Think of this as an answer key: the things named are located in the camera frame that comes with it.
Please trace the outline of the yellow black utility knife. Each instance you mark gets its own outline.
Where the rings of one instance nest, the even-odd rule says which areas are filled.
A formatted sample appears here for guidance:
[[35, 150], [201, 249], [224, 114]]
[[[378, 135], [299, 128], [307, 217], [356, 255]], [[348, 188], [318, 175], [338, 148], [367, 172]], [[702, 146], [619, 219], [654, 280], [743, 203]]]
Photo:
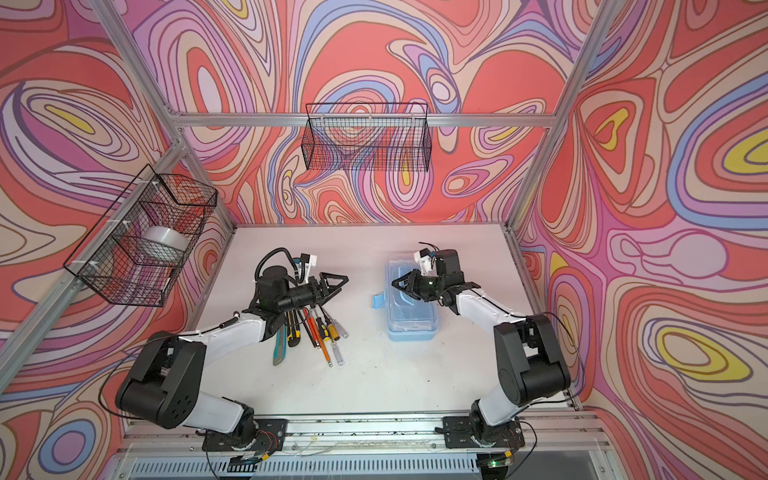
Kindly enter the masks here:
[[301, 342], [301, 328], [298, 321], [297, 313], [295, 310], [287, 312], [287, 345], [289, 348], [294, 348]]

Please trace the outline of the blue plastic tool box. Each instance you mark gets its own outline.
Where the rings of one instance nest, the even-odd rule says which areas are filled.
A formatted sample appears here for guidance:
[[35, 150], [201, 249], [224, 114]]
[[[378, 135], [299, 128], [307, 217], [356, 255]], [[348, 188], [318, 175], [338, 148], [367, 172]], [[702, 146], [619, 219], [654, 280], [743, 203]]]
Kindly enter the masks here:
[[429, 341], [439, 330], [434, 304], [415, 300], [392, 286], [394, 280], [414, 269], [418, 269], [417, 264], [405, 257], [389, 260], [384, 269], [385, 289], [372, 298], [372, 307], [385, 314], [386, 333], [393, 342]]

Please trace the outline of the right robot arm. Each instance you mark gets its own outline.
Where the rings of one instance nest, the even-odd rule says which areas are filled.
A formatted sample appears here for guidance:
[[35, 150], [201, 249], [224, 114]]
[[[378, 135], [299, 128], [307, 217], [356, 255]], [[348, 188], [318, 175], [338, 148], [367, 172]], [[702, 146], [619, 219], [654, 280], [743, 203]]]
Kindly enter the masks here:
[[414, 259], [417, 267], [390, 285], [412, 300], [449, 309], [488, 333], [494, 344], [498, 382], [472, 404], [467, 416], [444, 419], [446, 445], [462, 448], [471, 442], [481, 448], [518, 448], [519, 415], [572, 384], [555, 327], [547, 316], [516, 313], [468, 281], [454, 249], [436, 250], [430, 245], [416, 252]]

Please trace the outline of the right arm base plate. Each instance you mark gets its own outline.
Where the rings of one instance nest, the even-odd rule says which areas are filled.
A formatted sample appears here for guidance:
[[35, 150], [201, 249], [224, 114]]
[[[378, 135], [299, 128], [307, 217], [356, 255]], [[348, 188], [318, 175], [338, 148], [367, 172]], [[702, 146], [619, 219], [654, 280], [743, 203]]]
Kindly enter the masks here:
[[517, 451], [525, 445], [522, 427], [517, 420], [489, 426], [475, 415], [445, 416], [434, 429], [449, 449], [504, 448]]

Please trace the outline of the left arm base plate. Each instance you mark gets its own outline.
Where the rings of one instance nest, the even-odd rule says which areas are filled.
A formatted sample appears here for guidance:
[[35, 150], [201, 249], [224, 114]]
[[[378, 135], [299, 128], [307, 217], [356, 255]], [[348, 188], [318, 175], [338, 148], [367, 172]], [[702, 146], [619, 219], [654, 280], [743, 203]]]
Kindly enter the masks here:
[[207, 431], [202, 450], [207, 453], [274, 453], [283, 448], [287, 426], [288, 420], [284, 418], [255, 418], [231, 433]]

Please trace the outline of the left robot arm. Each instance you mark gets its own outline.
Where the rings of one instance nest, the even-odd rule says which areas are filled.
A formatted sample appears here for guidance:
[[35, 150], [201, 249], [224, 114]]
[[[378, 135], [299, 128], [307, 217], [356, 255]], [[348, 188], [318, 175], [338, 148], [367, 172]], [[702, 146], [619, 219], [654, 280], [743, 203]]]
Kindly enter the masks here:
[[204, 370], [217, 360], [274, 337], [288, 314], [321, 306], [342, 291], [346, 275], [291, 276], [270, 266], [255, 278], [248, 308], [213, 328], [154, 334], [138, 353], [115, 397], [132, 417], [164, 429], [179, 426], [212, 433], [231, 450], [251, 449], [258, 435], [252, 407], [201, 389]]

